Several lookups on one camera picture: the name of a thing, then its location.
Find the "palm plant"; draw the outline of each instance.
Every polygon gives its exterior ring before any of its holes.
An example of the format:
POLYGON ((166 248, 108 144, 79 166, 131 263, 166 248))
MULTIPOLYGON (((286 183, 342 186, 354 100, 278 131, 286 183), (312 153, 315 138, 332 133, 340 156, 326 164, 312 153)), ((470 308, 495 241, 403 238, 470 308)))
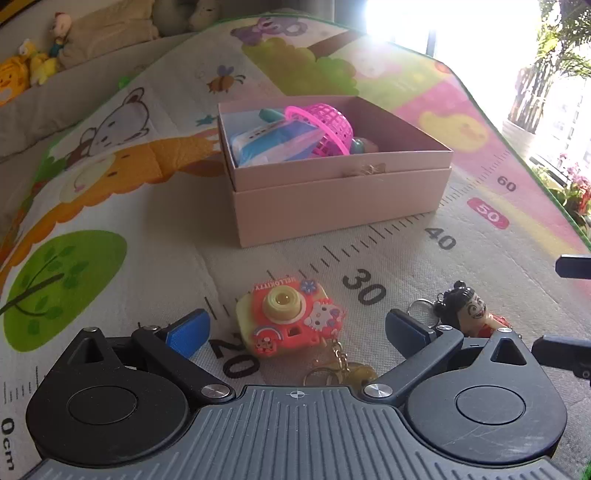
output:
POLYGON ((591 63, 581 55, 591 44, 591 9, 584 0, 539 0, 541 27, 532 65, 521 69, 508 119, 535 134, 545 100, 560 76, 591 78, 591 63))

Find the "number 30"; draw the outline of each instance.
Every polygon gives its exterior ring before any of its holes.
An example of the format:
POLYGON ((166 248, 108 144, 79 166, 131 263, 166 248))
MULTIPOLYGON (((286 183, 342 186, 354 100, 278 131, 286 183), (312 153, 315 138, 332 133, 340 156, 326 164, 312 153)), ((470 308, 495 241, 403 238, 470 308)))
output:
MULTIPOLYGON (((366 283, 369 280, 371 280, 371 273, 369 273, 366 269, 358 268, 357 272, 359 272, 362 276, 357 275, 355 277, 355 282, 353 282, 353 283, 351 283, 349 277, 347 277, 347 276, 343 277, 343 285, 346 288, 348 288, 349 290, 357 290, 358 288, 361 288, 362 283, 366 283)), ((385 296, 386 296, 386 287, 384 287, 383 285, 381 285, 379 283, 374 283, 373 285, 369 285, 369 286, 365 287, 363 290, 361 290, 359 292, 359 294, 357 295, 357 299, 359 300, 359 303, 361 305, 369 306, 369 305, 373 305, 374 303, 377 303, 377 302, 383 300, 385 296), (377 295, 375 295, 374 297, 372 297, 370 299, 367 299, 368 294, 373 292, 374 290, 378 291, 377 295)))

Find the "plush toy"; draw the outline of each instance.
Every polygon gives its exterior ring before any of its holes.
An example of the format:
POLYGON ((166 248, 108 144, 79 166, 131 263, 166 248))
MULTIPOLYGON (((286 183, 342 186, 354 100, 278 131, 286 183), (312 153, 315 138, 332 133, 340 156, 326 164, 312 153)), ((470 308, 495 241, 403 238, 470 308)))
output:
POLYGON ((29 88, 29 69, 26 60, 10 57, 0 63, 0 106, 29 88))
POLYGON ((26 39, 18 47, 19 55, 29 60, 29 72, 31 85, 43 85, 49 77, 58 71, 57 59, 51 59, 46 53, 39 53, 35 44, 26 39))
POLYGON ((49 50, 49 56, 51 58, 57 57, 60 50, 64 48, 64 43, 66 42, 66 37, 68 36, 71 27, 71 16, 64 12, 56 12, 56 16, 53 19, 53 26, 50 30, 54 38, 53 45, 49 50))
POLYGON ((220 18, 222 0, 155 0, 152 20, 160 35, 201 31, 220 18))
POLYGON ((199 0, 189 18, 189 29, 199 32, 213 25, 220 18, 219 0, 199 0))

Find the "yellow plush toy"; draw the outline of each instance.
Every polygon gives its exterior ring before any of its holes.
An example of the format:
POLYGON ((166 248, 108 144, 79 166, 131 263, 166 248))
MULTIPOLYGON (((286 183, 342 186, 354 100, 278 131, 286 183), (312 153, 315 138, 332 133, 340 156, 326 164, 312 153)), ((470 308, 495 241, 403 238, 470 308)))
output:
POLYGON ((18 52, 21 57, 29 59, 31 85, 43 85, 49 77, 57 73, 57 59, 51 59, 46 53, 38 52, 31 40, 26 39, 18 52))
POLYGON ((0 63, 0 106, 29 88, 29 69, 20 57, 0 63))

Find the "gray gripper base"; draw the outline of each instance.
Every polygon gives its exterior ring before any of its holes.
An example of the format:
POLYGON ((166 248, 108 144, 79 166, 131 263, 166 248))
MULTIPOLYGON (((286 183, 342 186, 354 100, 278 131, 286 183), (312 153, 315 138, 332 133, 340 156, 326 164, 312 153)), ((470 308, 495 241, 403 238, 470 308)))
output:
POLYGON ((89 469, 42 462, 30 480, 563 480, 547 459, 511 468, 448 460, 417 441, 396 410, 346 387, 246 387, 201 409, 178 442, 133 465, 89 469))

